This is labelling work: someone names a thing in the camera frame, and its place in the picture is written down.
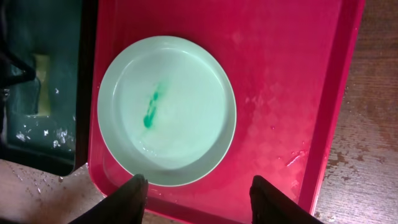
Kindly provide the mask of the green yellow sponge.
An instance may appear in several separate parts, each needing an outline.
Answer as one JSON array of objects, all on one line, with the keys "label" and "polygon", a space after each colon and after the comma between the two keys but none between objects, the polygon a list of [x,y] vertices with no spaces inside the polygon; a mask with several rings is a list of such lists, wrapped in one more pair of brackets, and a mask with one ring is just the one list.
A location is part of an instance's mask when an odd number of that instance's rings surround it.
[{"label": "green yellow sponge", "polygon": [[48,88],[48,70],[49,56],[34,54],[36,78],[39,81],[39,97],[37,100],[37,116],[49,116],[51,112],[49,88]]}]

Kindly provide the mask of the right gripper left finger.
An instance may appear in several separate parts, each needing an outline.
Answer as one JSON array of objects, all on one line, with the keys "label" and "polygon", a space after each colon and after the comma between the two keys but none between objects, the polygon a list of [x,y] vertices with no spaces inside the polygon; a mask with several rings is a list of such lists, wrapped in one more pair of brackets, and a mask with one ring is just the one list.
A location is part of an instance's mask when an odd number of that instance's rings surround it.
[{"label": "right gripper left finger", "polygon": [[72,224],[142,223],[149,183],[142,174],[134,175],[113,194],[89,211],[72,220]]}]

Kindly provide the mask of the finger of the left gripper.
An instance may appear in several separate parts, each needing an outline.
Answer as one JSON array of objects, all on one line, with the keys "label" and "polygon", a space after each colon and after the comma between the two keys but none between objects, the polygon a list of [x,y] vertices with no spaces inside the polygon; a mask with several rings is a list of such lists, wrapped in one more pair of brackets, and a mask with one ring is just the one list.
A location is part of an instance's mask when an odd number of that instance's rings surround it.
[{"label": "finger of the left gripper", "polygon": [[1,49],[1,88],[34,80],[35,70],[8,49]]}]

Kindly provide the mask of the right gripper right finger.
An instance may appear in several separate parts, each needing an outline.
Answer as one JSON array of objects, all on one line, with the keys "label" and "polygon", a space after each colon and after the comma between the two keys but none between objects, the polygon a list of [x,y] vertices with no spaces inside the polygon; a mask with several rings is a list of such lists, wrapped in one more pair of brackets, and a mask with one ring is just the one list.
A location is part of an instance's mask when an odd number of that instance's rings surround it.
[{"label": "right gripper right finger", "polygon": [[249,196],[252,224],[322,224],[260,175],[253,177]]}]

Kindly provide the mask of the mint green plate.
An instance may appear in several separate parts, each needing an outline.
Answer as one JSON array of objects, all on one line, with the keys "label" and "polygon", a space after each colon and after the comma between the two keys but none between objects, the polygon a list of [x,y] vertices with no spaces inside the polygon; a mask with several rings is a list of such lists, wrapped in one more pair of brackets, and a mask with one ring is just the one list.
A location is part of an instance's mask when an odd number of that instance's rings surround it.
[{"label": "mint green plate", "polygon": [[126,47],[102,79],[97,117],[118,164],[154,184],[176,187],[209,174],[236,129],[229,79],[199,45],[155,36]]}]

